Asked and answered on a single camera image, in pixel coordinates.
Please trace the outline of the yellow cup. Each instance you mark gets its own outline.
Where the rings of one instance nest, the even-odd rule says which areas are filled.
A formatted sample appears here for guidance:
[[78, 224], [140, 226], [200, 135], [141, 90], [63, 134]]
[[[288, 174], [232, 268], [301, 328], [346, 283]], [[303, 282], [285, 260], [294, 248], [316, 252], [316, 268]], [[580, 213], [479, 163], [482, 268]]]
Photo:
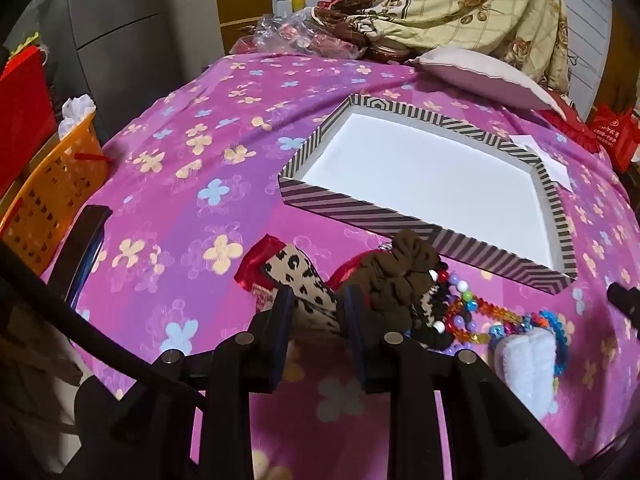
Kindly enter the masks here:
[[293, 12], [303, 10], [306, 6], [306, 0], [291, 0], [291, 6]]

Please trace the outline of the grey refrigerator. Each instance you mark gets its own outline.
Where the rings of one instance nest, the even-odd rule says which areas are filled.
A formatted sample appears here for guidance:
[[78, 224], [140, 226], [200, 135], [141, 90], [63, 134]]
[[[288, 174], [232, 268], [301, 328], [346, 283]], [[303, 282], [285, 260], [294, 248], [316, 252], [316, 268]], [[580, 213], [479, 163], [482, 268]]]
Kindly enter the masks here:
[[96, 103], [101, 140], [224, 54], [216, 0], [34, 0], [57, 98]]

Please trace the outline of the brown scrunchie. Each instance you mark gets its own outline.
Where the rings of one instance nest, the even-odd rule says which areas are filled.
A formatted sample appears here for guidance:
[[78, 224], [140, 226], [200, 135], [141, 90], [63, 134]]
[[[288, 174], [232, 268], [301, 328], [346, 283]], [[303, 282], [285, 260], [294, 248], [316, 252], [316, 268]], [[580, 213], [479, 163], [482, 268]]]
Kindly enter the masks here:
[[393, 237], [389, 250], [363, 255], [337, 295], [343, 298], [356, 287], [376, 328], [408, 334], [427, 348], [444, 351], [454, 337], [434, 327], [446, 313], [437, 302], [437, 278], [431, 274], [439, 265], [439, 254], [432, 245], [416, 232], [402, 230]]

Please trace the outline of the orange plastic basket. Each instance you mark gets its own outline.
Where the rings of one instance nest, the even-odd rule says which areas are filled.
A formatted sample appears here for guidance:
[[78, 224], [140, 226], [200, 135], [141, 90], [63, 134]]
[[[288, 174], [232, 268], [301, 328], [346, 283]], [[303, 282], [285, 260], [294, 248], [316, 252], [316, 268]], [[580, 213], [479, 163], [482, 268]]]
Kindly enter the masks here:
[[40, 275], [81, 206], [107, 180], [111, 159], [103, 154], [87, 115], [44, 156], [1, 218], [1, 240]]

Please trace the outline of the white pink pillow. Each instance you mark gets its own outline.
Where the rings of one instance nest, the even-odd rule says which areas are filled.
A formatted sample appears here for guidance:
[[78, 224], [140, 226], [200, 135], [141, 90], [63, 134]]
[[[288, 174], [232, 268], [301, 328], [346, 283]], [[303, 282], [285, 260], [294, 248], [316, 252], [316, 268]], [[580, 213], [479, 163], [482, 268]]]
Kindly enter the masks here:
[[523, 110], [553, 110], [565, 114], [551, 94], [515, 67], [492, 56], [455, 47], [437, 47], [412, 61], [420, 70], [448, 84]]

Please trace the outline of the white fluffy hair band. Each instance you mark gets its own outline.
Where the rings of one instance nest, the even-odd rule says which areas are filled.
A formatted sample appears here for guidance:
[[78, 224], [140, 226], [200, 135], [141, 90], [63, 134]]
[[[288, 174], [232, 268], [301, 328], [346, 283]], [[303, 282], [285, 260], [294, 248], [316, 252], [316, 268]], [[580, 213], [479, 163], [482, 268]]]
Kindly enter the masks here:
[[506, 336], [495, 350], [497, 375], [538, 420], [553, 402], [555, 359], [555, 338], [540, 327]]

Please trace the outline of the red box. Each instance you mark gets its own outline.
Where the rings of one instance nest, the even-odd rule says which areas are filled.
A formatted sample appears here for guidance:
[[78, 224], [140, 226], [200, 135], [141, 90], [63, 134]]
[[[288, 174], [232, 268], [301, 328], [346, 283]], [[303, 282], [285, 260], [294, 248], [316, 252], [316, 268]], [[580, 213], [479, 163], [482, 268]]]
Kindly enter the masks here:
[[1, 194], [56, 129], [42, 61], [37, 47], [26, 47], [9, 59], [1, 75]]

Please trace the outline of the cream floral quilt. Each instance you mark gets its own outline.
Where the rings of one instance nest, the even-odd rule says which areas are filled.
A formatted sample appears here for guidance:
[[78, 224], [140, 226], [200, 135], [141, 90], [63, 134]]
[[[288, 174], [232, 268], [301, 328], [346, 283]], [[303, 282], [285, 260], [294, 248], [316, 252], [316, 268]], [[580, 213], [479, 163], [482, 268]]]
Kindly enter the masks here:
[[329, 8], [371, 42], [473, 50], [557, 92], [570, 85], [563, 0], [336, 0]]

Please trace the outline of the white paper sheet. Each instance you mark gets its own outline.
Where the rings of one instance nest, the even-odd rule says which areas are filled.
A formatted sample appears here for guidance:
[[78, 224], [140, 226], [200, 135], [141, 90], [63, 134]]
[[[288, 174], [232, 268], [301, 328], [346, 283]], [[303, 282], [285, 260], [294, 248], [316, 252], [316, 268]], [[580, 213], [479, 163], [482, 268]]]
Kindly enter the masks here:
[[558, 162], [552, 158], [540, 145], [537, 144], [532, 136], [529, 136], [528, 134], [524, 134], [524, 136], [511, 136], [511, 141], [520, 148], [524, 148], [524, 150], [536, 154], [542, 161], [544, 168], [546, 168], [550, 179], [561, 185], [567, 191], [574, 192], [572, 180], [570, 180], [566, 166], [563, 165], [562, 162]]

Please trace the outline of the red satin bow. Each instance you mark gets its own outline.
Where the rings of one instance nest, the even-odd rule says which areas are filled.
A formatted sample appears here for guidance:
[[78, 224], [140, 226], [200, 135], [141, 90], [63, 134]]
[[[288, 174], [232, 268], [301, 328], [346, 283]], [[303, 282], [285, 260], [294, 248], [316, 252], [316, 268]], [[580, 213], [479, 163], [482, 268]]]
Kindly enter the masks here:
[[251, 292], [255, 286], [271, 292], [277, 285], [267, 274], [265, 265], [284, 246], [277, 237], [266, 234], [243, 256], [234, 280], [247, 292]]

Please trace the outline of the striped hexagonal white tray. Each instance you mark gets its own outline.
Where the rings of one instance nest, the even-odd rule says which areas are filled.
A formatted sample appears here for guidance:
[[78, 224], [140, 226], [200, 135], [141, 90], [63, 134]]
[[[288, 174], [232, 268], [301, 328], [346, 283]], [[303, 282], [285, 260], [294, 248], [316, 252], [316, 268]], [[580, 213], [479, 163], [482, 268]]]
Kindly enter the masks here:
[[278, 174], [282, 200], [556, 295], [577, 278], [544, 162], [461, 119], [352, 94]]

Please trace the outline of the leopard print hair bow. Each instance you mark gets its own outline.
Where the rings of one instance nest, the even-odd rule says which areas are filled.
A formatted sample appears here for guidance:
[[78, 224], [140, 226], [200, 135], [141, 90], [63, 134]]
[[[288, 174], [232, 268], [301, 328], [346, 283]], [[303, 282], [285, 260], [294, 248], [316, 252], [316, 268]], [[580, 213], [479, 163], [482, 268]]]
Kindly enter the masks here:
[[292, 244], [281, 248], [262, 265], [277, 286], [288, 286], [295, 297], [293, 328], [296, 334], [338, 336], [336, 293], [322, 280], [309, 257]]

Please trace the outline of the red shopping bag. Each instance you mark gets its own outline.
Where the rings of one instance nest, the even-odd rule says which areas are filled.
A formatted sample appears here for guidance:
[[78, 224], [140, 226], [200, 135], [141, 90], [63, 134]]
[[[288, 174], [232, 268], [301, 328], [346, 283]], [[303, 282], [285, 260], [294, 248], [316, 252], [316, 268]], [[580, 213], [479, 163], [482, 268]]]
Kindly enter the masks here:
[[607, 105], [596, 107], [588, 126], [618, 172], [625, 172], [639, 146], [639, 119], [634, 109], [613, 112]]

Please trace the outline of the pink floral bed sheet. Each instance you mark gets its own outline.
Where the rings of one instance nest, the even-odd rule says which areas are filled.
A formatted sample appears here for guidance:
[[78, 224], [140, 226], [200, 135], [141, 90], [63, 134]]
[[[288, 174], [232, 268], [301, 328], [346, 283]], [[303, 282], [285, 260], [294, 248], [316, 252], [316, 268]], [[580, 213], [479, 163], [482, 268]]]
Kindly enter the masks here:
[[286, 161], [353, 93], [502, 138], [528, 134], [567, 169], [570, 185], [559, 194], [578, 263], [572, 286], [549, 296], [470, 266], [458, 273], [493, 304], [558, 315], [570, 356], [544, 426], [574, 460], [597, 453], [639, 409], [636, 333], [605, 298], [609, 284], [639, 281], [639, 229], [620, 180], [608, 156], [539, 116], [408, 66], [230, 56], [157, 100], [106, 144], [117, 166], [93, 201], [113, 213], [78, 312], [146, 360], [166, 349], [201, 352], [250, 322], [255, 300], [234, 274], [263, 236], [296, 245], [322, 278], [380, 247], [376, 234], [286, 206], [278, 188]]

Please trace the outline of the clear plastic bag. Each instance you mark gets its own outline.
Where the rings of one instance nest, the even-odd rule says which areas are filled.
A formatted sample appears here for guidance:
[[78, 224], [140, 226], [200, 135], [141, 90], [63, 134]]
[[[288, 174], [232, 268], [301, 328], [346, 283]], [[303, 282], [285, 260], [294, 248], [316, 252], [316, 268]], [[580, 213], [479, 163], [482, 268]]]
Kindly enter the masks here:
[[347, 16], [321, 6], [307, 6], [288, 16], [263, 15], [250, 31], [235, 41], [231, 54], [269, 53], [314, 55], [356, 60], [368, 40], [347, 21]]

